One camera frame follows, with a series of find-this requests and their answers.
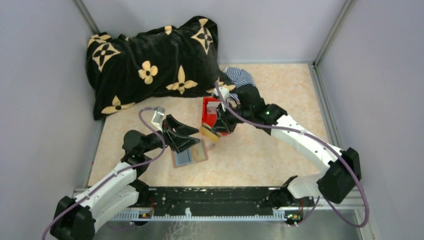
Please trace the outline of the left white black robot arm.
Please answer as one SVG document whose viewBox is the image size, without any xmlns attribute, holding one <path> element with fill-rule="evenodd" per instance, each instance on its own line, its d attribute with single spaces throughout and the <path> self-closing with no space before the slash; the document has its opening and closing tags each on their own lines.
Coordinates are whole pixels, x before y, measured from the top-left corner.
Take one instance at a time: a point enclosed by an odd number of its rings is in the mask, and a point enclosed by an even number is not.
<svg viewBox="0 0 424 240">
<path fill-rule="evenodd" d="M 145 111 L 153 111 L 151 123 L 142 119 Z M 128 131 L 123 138 L 124 156 L 99 182 L 75 197 L 64 196 L 57 204 L 54 219 L 42 234 L 58 240 L 91 240 L 112 217 L 127 207 L 144 207 L 149 203 L 149 186 L 139 180 L 150 163 L 167 147 L 181 153 L 201 140 L 194 137 L 199 129 L 165 115 L 162 107 L 145 107 L 139 111 L 141 122 L 151 130 L 143 134 Z"/>
</svg>

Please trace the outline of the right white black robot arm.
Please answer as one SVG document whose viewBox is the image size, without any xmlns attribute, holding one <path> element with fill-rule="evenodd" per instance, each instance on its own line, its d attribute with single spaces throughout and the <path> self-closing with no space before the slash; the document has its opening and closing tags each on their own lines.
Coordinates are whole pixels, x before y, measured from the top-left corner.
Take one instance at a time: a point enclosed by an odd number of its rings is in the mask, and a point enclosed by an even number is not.
<svg viewBox="0 0 424 240">
<path fill-rule="evenodd" d="M 295 206 L 304 197 L 324 197 L 340 204 L 361 179 L 360 158 L 356 150 L 343 150 L 317 137 L 296 122 L 277 104 L 267 104 L 252 84 L 237 91 L 239 103 L 229 106 L 230 92 L 216 86 L 211 94 L 220 100 L 213 133 L 232 133 L 236 126 L 248 123 L 268 135 L 282 140 L 314 164 L 318 174 L 293 176 L 283 185 L 281 199 L 287 206 Z"/>
</svg>

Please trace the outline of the red plastic bin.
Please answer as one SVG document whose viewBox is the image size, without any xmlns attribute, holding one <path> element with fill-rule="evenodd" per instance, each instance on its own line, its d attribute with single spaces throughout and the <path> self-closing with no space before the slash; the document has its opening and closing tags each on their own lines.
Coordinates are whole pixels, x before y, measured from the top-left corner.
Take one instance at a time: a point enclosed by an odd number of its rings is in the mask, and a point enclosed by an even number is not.
<svg viewBox="0 0 424 240">
<path fill-rule="evenodd" d="M 217 112 L 216 112 L 216 114 L 207 114 L 206 113 L 206 104 L 209 101 L 220 102 L 218 99 L 211 97 L 211 96 L 203 98 L 201 123 L 202 124 L 208 124 L 210 127 L 213 127 L 213 125 L 216 121 L 216 118 L 217 118 Z"/>
</svg>

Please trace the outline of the pink leather card holder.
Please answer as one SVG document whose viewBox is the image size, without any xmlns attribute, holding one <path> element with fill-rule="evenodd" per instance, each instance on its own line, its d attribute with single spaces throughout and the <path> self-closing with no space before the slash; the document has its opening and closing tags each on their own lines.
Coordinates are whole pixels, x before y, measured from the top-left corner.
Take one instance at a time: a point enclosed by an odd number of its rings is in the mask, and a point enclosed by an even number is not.
<svg viewBox="0 0 424 240">
<path fill-rule="evenodd" d="M 202 139 L 201 142 L 198 143 L 198 144 L 203 144 L 204 148 L 207 150 L 207 156 L 208 156 L 208 159 L 209 159 L 209 152 L 215 148 L 216 143 L 214 143 L 210 140 Z M 180 167 L 184 167 L 184 166 L 196 163 L 196 162 L 193 161 L 192 154 L 191 154 L 191 148 L 192 147 L 190 147 L 189 149 L 187 149 L 187 150 L 185 150 L 181 153 L 171 151 L 171 157 L 172 157 L 172 162 L 173 162 L 174 168 L 180 168 Z"/>
</svg>

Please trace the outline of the gold striped credit card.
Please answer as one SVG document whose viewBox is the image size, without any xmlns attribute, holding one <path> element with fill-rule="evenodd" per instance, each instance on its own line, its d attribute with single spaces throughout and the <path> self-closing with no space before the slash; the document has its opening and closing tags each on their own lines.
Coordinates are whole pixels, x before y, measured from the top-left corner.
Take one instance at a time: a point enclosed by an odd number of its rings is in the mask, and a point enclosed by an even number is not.
<svg viewBox="0 0 424 240">
<path fill-rule="evenodd" d="M 207 139 L 211 140 L 212 142 L 216 143 L 219 141 L 219 139 L 221 138 L 221 134 L 219 132 L 216 132 L 212 129 L 211 126 L 209 126 L 206 123 L 203 123 L 200 127 L 199 127 L 199 132 L 206 137 Z"/>
</svg>

